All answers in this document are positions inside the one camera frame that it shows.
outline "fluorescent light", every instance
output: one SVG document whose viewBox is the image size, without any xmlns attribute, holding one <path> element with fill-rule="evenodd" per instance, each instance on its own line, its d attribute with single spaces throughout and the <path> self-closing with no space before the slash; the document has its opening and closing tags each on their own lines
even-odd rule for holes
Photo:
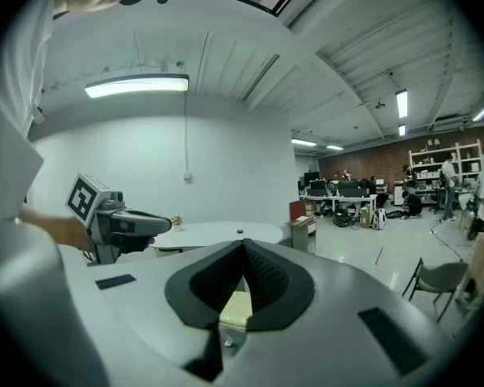
<svg viewBox="0 0 484 387">
<path fill-rule="evenodd" d="M 478 120 L 482 119 L 483 117 L 484 117 L 484 109 L 482 109 L 482 112 L 474 117 L 474 122 L 477 122 Z"/>
<path fill-rule="evenodd" d="M 303 146 L 315 146 L 314 142 L 307 142 L 306 140 L 292 139 L 293 144 L 303 145 Z"/>
<path fill-rule="evenodd" d="M 85 87 L 85 91 L 91 98 L 130 92 L 156 92 L 162 90 L 186 92 L 188 90 L 188 80 L 189 77 L 186 74 L 139 74 L 91 83 Z"/>
<path fill-rule="evenodd" d="M 402 90 L 401 92 L 396 93 L 396 101 L 398 102 L 398 113 L 400 118 L 407 117 L 407 109 L 408 109 L 408 97 L 407 91 Z"/>
</svg>

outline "shelving unit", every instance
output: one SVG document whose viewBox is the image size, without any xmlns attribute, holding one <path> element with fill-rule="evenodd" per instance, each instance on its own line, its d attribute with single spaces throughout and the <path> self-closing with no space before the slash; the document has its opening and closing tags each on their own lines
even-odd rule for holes
<svg viewBox="0 0 484 387">
<path fill-rule="evenodd" d="M 466 157 L 464 159 L 461 158 L 461 154 L 464 154 L 463 149 L 469 149 L 470 154 L 476 155 L 475 157 Z M 454 167 L 456 168 L 456 174 L 459 177 L 459 182 L 463 181 L 463 177 L 476 177 L 478 176 L 482 169 L 484 168 L 484 157 L 482 156 L 482 150 L 481 150 L 481 144 L 480 140 L 477 139 L 477 142 L 474 144 L 469 144 L 469 145 L 460 145 L 458 143 L 455 143 L 455 146 L 452 146 L 451 148 L 443 148 L 443 149 L 435 149 L 432 151 L 425 151 L 425 152 L 411 152 L 409 151 L 409 163 L 411 164 L 411 168 L 413 171 L 420 173 L 422 170 L 429 169 L 430 167 L 433 167 L 434 169 L 438 169 L 441 166 L 443 166 L 443 162 L 434 162 L 430 164 L 415 164 L 415 160 L 418 162 L 420 161 L 420 157 L 430 157 L 430 155 L 435 155 L 437 153 L 442 153 L 442 152 L 455 152 L 457 159 L 452 161 L 452 164 L 454 164 Z M 478 171 L 472 171 L 471 170 L 471 164 L 478 162 L 479 163 L 479 170 Z M 426 180 L 431 180 L 431 179 L 437 179 L 439 177 L 422 177 L 420 178 L 418 176 L 418 181 L 426 181 Z"/>
</svg>

